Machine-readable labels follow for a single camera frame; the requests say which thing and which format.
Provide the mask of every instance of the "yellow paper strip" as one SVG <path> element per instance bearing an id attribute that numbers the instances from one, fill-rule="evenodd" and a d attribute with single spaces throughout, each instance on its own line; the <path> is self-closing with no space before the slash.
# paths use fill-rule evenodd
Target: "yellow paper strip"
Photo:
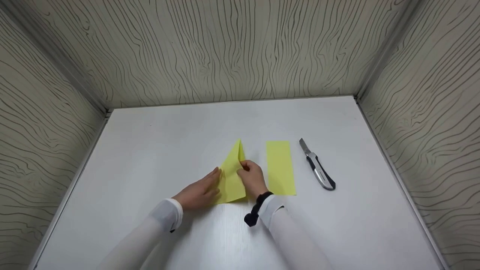
<path id="1" fill-rule="evenodd" d="M 296 195 L 288 141 L 267 141 L 268 189 L 277 195 Z"/>
<path id="2" fill-rule="evenodd" d="M 228 203 L 245 197 L 245 187 L 237 174 L 237 170 L 242 168 L 240 160 L 245 160 L 245 154 L 241 141 L 238 140 L 220 166 L 222 169 L 218 183 L 220 195 L 215 204 Z"/>

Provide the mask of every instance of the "white shirt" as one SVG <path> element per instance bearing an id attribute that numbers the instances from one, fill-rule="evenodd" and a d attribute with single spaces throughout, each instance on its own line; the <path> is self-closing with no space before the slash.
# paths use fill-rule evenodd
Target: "white shirt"
<path id="1" fill-rule="evenodd" d="M 290 217 L 280 197 L 270 195 L 258 214 L 290 268 L 332 269 L 318 245 Z M 180 226 L 182 217 L 183 209 L 176 200 L 161 201 L 138 227 L 113 248 L 98 268 L 139 269 L 161 236 Z"/>

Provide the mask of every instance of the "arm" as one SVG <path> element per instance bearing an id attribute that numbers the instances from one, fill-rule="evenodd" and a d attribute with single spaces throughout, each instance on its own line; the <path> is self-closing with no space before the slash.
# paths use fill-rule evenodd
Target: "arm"
<path id="1" fill-rule="evenodd" d="M 269 196 L 260 207 L 259 216 L 292 269 L 332 269 L 320 247 L 290 217 L 280 197 Z"/>
<path id="2" fill-rule="evenodd" d="M 237 171 L 245 189 L 253 198 L 268 192 L 262 168 L 250 160 L 240 162 Z M 270 231 L 275 245 L 292 269 L 331 270 L 332 266 L 318 245 L 290 217 L 280 197 L 265 199 L 258 215 Z"/>
<path id="3" fill-rule="evenodd" d="M 161 236 L 180 226 L 183 209 L 174 199 L 157 207 L 103 259 L 99 269 L 139 269 Z"/>
<path id="4" fill-rule="evenodd" d="M 161 201 L 138 227 L 113 248 L 98 269 L 139 269 L 161 236 L 180 226 L 184 210 L 200 209 L 213 203 L 219 192 L 215 187 L 220 174 L 221 170 L 215 168 L 172 199 Z"/>

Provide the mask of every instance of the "black bracelet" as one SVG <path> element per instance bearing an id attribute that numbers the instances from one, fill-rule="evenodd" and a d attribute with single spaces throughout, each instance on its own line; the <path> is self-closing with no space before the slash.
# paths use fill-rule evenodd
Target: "black bracelet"
<path id="1" fill-rule="evenodd" d="M 268 198 L 268 196 L 273 195 L 270 191 L 267 191 L 263 194 L 260 194 L 256 200 L 256 204 L 253 206 L 252 211 L 248 214 L 245 215 L 245 218 L 243 218 L 243 221 L 249 226 L 253 227 L 257 224 L 258 221 L 258 211 L 260 210 L 260 207 L 262 207 L 262 204 L 264 203 L 265 199 Z"/>

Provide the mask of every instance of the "white table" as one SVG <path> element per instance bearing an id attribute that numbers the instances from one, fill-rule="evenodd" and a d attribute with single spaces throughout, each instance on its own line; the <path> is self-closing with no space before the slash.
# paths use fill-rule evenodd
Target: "white table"
<path id="1" fill-rule="evenodd" d="M 301 137 L 337 190 L 316 181 Z M 335 269 L 440 269 L 352 97 L 114 110 L 37 269 L 94 269 L 161 199 L 219 166 L 238 138 L 265 173 L 265 142 L 290 141 L 298 195 L 286 197 L 289 211 Z M 286 269 L 268 231 L 243 222 L 251 207 L 187 216 L 144 268 Z"/>

